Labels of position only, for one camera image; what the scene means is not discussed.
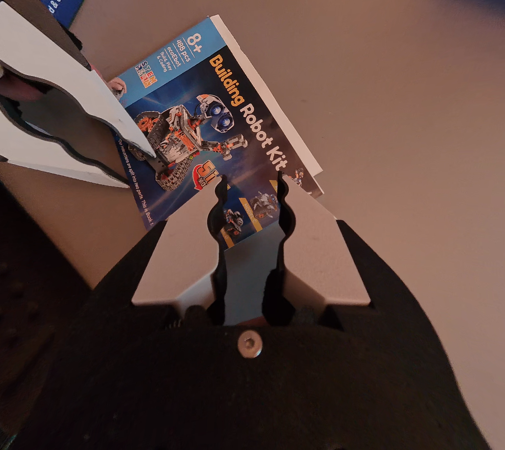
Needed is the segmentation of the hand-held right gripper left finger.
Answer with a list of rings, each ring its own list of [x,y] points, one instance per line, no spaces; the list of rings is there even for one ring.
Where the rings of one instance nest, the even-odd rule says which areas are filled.
[[[213,324],[224,324],[227,270],[219,237],[227,193],[227,177],[219,176],[169,216],[132,296],[135,306],[169,305],[180,317],[198,306]]]

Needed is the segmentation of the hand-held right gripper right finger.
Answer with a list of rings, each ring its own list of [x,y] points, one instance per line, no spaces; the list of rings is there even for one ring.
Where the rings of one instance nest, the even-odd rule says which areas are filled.
[[[267,323],[286,326],[303,308],[319,320],[330,306],[368,306],[370,296],[336,217],[282,172],[277,198],[285,236],[265,283]]]

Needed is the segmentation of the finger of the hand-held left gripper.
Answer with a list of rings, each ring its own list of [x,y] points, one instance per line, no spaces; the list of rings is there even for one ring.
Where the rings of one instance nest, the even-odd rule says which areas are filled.
[[[89,116],[109,125],[130,145],[155,153],[95,70],[88,70],[5,2],[1,2],[1,64],[71,96]]]
[[[104,186],[129,186],[125,177],[105,164],[23,120],[5,98],[1,98],[1,161]]]

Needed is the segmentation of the blue robot kit booklet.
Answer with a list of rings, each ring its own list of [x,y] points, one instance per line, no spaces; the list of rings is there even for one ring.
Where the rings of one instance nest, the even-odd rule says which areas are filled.
[[[256,140],[209,60],[223,57],[228,68],[237,61],[209,17],[130,68],[120,78],[127,92],[120,103],[151,145],[144,154],[115,136],[117,150],[146,231],[189,201],[215,178],[228,181],[225,226],[219,241],[232,247],[279,219],[278,172]],[[266,128],[295,152],[254,91],[245,92],[259,108]],[[323,195],[319,183],[297,160],[297,185],[313,198]]]
[[[223,39],[228,50],[230,50],[233,58],[237,61],[235,68],[228,68],[228,64],[224,64],[223,57],[216,55],[209,60],[209,63],[214,68],[223,86],[230,96],[230,105],[238,108],[244,119],[254,117],[251,121],[246,121],[251,132],[256,140],[261,144],[261,147],[266,151],[270,164],[276,171],[281,171],[284,175],[292,177],[297,184],[300,177],[295,176],[295,170],[298,168],[297,160],[300,160],[301,166],[308,176],[314,178],[322,169],[312,156],[310,150],[301,139],[294,126],[282,111],[273,94],[266,86],[254,66],[246,57],[240,46],[231,35],[230,30],[223,23],[223,20],[218,15],[209,17],[219,36]],[[243,92],[246,85],[251,85],[254,91],[262,100],[270,116],[274,119],[283,136],[293,148],[295,156],[288,156],[285,146],[281,145],[281,141],[275,140],[271,132],[266,128],[266,122],[260,116],[259,108],[256,107],[249,96]]]

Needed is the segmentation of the person's left hand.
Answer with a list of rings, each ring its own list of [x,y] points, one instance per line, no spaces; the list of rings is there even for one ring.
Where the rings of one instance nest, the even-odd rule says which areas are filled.
[[[17,102],[34,102],[44,96],[40,90],[12,74],[1,76],[1,95]]]

